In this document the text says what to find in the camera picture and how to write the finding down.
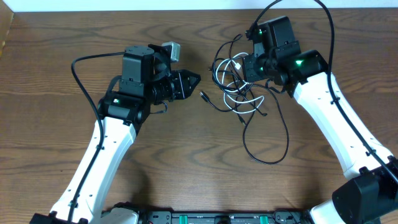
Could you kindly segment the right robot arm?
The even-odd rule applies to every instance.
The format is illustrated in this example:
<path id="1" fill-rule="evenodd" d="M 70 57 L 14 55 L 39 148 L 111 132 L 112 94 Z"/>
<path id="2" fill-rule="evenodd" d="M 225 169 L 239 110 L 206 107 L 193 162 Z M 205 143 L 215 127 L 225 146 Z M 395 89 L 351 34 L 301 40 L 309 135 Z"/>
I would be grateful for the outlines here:
<path id="1" fill-rule="evenodd" d="M 316 122 L 335 152 L 345 184 L 309 211 L 313 223 L 378 223 L 397 210 L 397 158 L 369 131 L 343 96 L 326 60 L 301 51 L 288 17 L 253 24 L 246 37 L 247 82 L 269 79 Z"/>

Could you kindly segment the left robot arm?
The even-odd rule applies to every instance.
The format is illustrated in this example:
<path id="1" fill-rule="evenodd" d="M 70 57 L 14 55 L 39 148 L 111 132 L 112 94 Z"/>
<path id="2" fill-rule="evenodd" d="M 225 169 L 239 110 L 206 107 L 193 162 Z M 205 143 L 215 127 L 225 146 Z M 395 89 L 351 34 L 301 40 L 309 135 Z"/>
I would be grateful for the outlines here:
<path id="1" fill-rule="evenodd" d="M 187 99 L 201 78 L 188 70 L 172 70 L 180 56 L 175 42 L 127 47 L 120 56 L 122 74 L 110 81 L 98 104 L 89 101 L 95 128 L 72 180 L 50 213 L 34 214 L 31 223 L 139 223 L 132 208 L 103 210 L 116 171 L 152 113 L 151 106 Z"/>

